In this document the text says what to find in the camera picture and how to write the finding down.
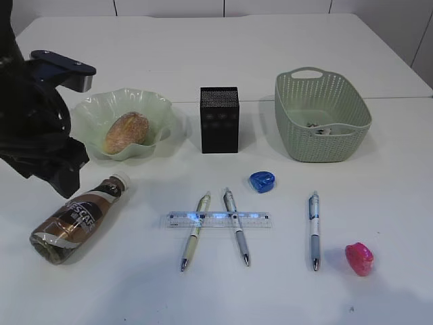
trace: basket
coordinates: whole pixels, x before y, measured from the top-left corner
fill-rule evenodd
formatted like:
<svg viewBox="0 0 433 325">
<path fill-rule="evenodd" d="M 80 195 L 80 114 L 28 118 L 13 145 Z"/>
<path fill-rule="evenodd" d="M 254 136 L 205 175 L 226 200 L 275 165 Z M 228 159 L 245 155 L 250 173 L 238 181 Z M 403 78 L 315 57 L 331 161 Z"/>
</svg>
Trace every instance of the basket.
<svg viewBox="0 0 433 325">
<path fill-rule="evenodd" d="M 321 76 L 294 78 L 300 71 L 319 72 Z M 289 155 L 306 163 L 346 160 L 371 125 L 365 102 L 346 78 L 309 67 L 278 75 L 275 118 Z"/>
</svg>

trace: pen tip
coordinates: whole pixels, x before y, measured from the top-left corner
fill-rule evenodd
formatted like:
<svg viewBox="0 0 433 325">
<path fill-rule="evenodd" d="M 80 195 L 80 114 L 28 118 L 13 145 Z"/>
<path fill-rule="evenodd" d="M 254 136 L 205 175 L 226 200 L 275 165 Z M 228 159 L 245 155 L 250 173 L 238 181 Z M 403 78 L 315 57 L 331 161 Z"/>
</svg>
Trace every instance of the pen tip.
<svg viewBox="0 0 433 325">
<path fill-rule="evenodd" d="M 319 259 L 313 260 L 313 269 L 315 270 L 315 272 L 319 271 Z"/>
<path fill-rule="evenodd" d="M 182 260 L 182 264 L 181 264 L 181 272 L 185 271 L 186 267 L 188 264 L 188 260 L 187 259 L 183 259 Z"/>
<path fill-rule="evenodd" d="M 250 258 L 247 254 L 244 255 L 244 261 L 246 266 L 250 266 Z"/>
</svg>

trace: blue object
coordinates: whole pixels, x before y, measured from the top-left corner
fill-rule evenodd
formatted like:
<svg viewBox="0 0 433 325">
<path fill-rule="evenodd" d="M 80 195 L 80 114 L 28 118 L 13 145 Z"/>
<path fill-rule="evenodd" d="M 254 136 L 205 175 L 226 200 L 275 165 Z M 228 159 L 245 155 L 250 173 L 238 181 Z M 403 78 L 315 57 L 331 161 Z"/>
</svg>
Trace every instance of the blue object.
<svg viewBox="0 0 433 325">
<path fill-rule="evenodd" d="M 268 171 L 258 171 L 250 176 L 250 182 L 257 192 L 265 193 L 273 189 L 275 176 Z"/>
</svg>

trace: white table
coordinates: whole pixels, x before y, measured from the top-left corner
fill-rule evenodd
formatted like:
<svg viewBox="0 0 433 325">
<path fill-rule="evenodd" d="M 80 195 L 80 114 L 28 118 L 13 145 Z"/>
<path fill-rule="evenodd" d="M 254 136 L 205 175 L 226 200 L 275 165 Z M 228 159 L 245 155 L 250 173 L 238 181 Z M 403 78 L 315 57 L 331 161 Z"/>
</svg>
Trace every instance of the white table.
<svg viewBox="0 0 433 325">
<path fill-rule="evenodd" d="M 352 14 L 237 18 L 39 18 L 19 37 L 94 65 L 91 93 L 135 87 L 197 102 L 200 87 L 236 86 L 242 101 L 272 100 L 276 76 L 302 66 L 343 74 L 363 98 L 433 91 Z M 60 89 L 74 107 L 89 94 Z"/>
<path fill-rule="evenodd" d="M 134 183 L 98 232 L 53 266 L 27 241 L 64 200 L 0 161 L 0 324 L 427 324 L 433 308 L 431 200 L 433 100 L 367 100 L 373 125 L 345 162 L 306 164 L 283 151 L 272 102 L 241 105 L 240 152 L 201 154 L 197 104 L 175 110 L 187 138 L 147 159 L 92 160 L 82 190 L 116 170 Z M 246 178 L 268 170 L 277 186 L 255 193 Z M 190 210 L 207 191 L 223 208 L 229 186 L 241 210 L 268 211 L 270 230 L 246 230 L 244 266 L 230 229 L 205 229 L 190 268 L 179 271 L 188 230 L 160 216 Z M 319 272 L 308 258 L 306 200 L 321 197 Z M 344 247 L 365 243 L 374 272 L 360 278 Z"/>
</svg>

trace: transparent ruler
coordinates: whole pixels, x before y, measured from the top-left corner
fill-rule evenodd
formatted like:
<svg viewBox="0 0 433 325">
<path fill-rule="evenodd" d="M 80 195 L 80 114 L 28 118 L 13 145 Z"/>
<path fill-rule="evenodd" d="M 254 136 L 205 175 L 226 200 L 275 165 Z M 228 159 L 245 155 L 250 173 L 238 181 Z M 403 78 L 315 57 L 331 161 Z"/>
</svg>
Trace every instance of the transparent ruler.
<svg viewBox="0 0 433 325">
<path fill-rule="evenodd" d="M 239 218 L 244 228 L 271 228 L 271 216 L 266 212 L 196 212 L 173 211 L 166 217 L 168 228 L 233 227 L 231 218 Z"/>
</svg>

